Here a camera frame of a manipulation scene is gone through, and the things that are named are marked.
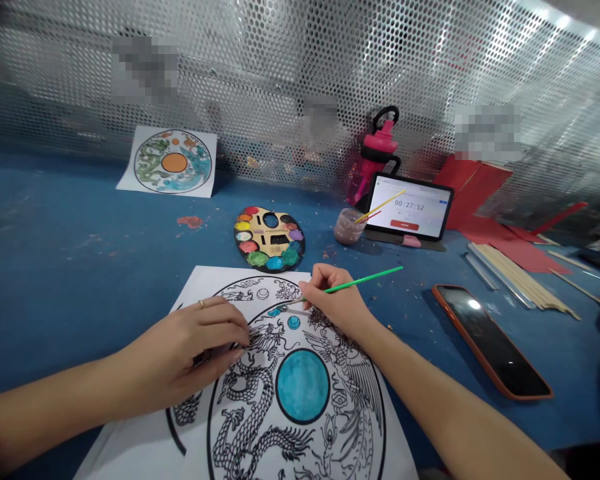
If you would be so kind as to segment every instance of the tablet screen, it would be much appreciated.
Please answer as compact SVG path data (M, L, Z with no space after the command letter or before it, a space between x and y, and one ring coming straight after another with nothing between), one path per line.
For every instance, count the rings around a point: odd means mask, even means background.
M382 207L368 225L439 237L451 196L446 190L378 176L369 210L401 190L406 192Z

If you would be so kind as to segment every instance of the green paintbrush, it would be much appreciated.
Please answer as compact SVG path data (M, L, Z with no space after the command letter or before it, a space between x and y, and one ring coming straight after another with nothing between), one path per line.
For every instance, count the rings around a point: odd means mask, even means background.
M337 287L326 289L325 293L333 293L335 291L342 290L344 288L348 288L348 287L350 287L352 285L357 285L358 283L366 282L368 280L373 280L374 278L382 277L383 275L386 275L388 273L393 273L395 271L402 270L402 268L403 268L402 266L396 267L394 269L386 270L386 271L380 272L380 273L376 273L374 275L370 275L368 277L364 277L364 278L361 278L361 279L358 279L358 280L354 280L354 281L349 282L349 283L343 283L342 285L338 285ZM304 298L304 297L302 297L301 299L292 300L290 302L283 303L282 305L293 305L294 303L300 303L300 302L305 301L305 300L307 300L307 299Z

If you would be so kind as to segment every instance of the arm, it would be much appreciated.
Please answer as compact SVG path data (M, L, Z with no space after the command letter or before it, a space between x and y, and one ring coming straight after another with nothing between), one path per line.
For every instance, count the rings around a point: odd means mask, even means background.
M249 344L242 314L222 297L175 311L102 360L0 394L0 475L88 429L175 405L222 375L244 350L192 368L204 350Z
M317 264L303 296L358 342L422 427L458 480L567 479L566 474L520 429L384 328L356 287L321 290L352 278Z

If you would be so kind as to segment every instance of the paint palette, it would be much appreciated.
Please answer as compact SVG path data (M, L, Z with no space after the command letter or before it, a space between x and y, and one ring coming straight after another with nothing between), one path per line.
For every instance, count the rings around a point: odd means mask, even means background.
M233 237L249 266L265 273L291 270L305 253L305 236L287 213L247 207L235 221Z

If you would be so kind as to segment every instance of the white paper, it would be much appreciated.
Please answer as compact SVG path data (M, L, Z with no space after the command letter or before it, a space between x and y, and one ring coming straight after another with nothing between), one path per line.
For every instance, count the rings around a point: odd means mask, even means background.
M116 189L210 198L217 140L214 133L138 125Z
M276 308L298 298L297 283L309 279L196 267L171 310L224 296L250 322L248 352L182 404L106 425L76 480L416 479L380 372L320 312ZM310 373L294 373L298 365ZM325 377L327 394L319 388Z

